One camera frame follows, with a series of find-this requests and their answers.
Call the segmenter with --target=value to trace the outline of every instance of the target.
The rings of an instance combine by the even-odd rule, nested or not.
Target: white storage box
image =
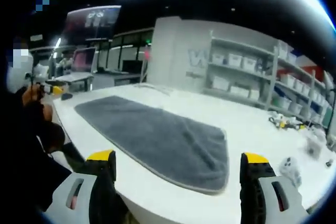
[[[324,102],[325,102],[324,96],[321,95],[321,94],[319,94],[319,103],[320,103],[320,105],[323,106]]]
[[[240,68],[242,65],[242,56],[241,55],[235,55],[235,54],[229,54],[229,65],[233,67]]]
[[[296,56],[289,53],[288,56],[287,56],[287,60],[289,63],[295,65],[296,64]]]
[[[296,79],[294,76],[291,76],[290,74],[282,74],[280,76],[280,80],[282,83],[286,84],[290,88],[293,88]]]
[[[316,90],[313,90],[311,98],[314,102],[317,102],[318,96],[319,93]]]
[[[308,118],[313,121],[313,119],[316,117],[316,115],[317,115],[317,113],[314,110],[310,109],[310,114],[309,114]]]
[[[317,104],[321,104],[321,102],[322,102],[321,98],[322,98],[321,95],[318,93],[317,97],[316,97],[316,103]]]
[[[253,99],[253,100],[259,100],[260,97],[260,91],[256,90],[256,89],[251,89],[250,90],[250,95],[249,98]]]
[[[314,114],[314,115],[311,117],[312,122],[315,122],[315,123],[320,123],[320,119],[321,119],[321,117],[320,117],[320,115],[318,115],[318,114]]]
[[[292,101],[289,100],[286,97],[279,97],[279,107],[281,107],[285,110],[287,110],[289,108],[291,102]]]
[[[251,59],[249,57],[244,57],[243,58],[243,69],[245,69],[247,71],[255,72],[256,71],[256,64],[257,64],[257,60],[255,60],[255,59]]]
[[[243,88],[238,87],[238,86],[231,86],[231,88],[230,88],[230,93],[238,95],[240,97],[248,98],[249,92],[250,92],[249,90],[243,89]]]
[[[307,118],[308,118],[308,120],[311,118],[311,114],[312,114],[311,110],[308,110],[307,111]]]
[[[302,93],[303,82],[300,81],[300,80],[298,80],[298,79],[296,79],[296,80],[295,80],[295,83],[294,83],[294,88],[295,88],[296,91]]]
[[[319,108],[319,114],[320,114],[321,118],[324,118],[326,112],[327,112],[327,106],[326,106],[326,104],[324,103],[323,106],[321,106],[321,107]]]
[[[296,102],[292,102],[289,106],[289,110],[291,112],[293,112],[294,114],[298,115],[298,114],[300,114],[302,107],[303,106],[301,104],[298,104]]]
[[[301,104],[303,107],[307,105],[307,103],[302,99],[298,99],[298,103]]]
[[[212,87],[214,89],[221,89],[227,91],[229,88],[230,82],[225,78],[214,76],[214,80],[212,82]]]
[[[310,87],[307,84],[303,83],[302,94],[308,97],[309,92],[310,92]]]
[[[224,63],[224,55],[213,54],[212,55],[212,62],[214,64],[223,65],[223,63]]]
[[[320,103],[320,105],[322,106],[322,107],[324,107],[324,105],[326,104],[326,99],[324,98],[324,96],[323,95],[321,95],[321,103]]]
[[[288,44],[279,40],[278,50],[279,50],[279,58],[286,60],[288,55]]]

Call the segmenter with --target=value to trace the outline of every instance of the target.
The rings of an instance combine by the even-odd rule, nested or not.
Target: desk
[[[93,90],[115,87],[140,81],[140,74],[95,73],[92,82]]]
[[[70,74],[66,74],[64,76],[60,76],[55,78],[57,81],[63,81],[68,85],[71,85],[75,82],[84,81],[84,90],[89,90],[89,81],[92,81],[93,75],[87,72],[73,72]]]
[[[157,177],[100,135],[74,110],[77,104],[111,95],[225,130],[230,172],[225,190],[215,196],[204,195]],[[115,150],[115,188],[141,224],[240,223],[242,152],[263,155],[277,175],[283,158],[296,157],[302,176],[299,192],[306,209],[325,195],[335,177],[335,163],[330,168],[325,166],[329,158],[336,159],[333,152],[326,148],[321,161],[312,160],[303,150],[306,140],[301,133],[293,129],[278,130],[268,121],[266,111],[235,102],[177,90],[167,95],[155,89],[127,85],[75,94],[70,100],[57,99],[54,104],[65,131],[84,158],[97,151]]]

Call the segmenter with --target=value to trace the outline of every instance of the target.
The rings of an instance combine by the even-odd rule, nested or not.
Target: gray mat
[[[161,178],[208,194],[226,186],[228,154],[219,128],[116,96],[80,104],[75,110]]]

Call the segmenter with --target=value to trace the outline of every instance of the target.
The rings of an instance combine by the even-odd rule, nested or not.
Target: wall lettering
[[[189,49],[189,66],[197,68],[205,68],[209,59],[208,49]]]

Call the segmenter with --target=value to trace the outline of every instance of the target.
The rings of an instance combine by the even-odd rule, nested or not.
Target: computer screen
[[[73,53],[71,71],[91,72],[95,51],[95,47],[77,49]]]
[[[68,45],[83,44],[88,39],[114,35],[121,6],[97,6],[69,12],[63,37]]]

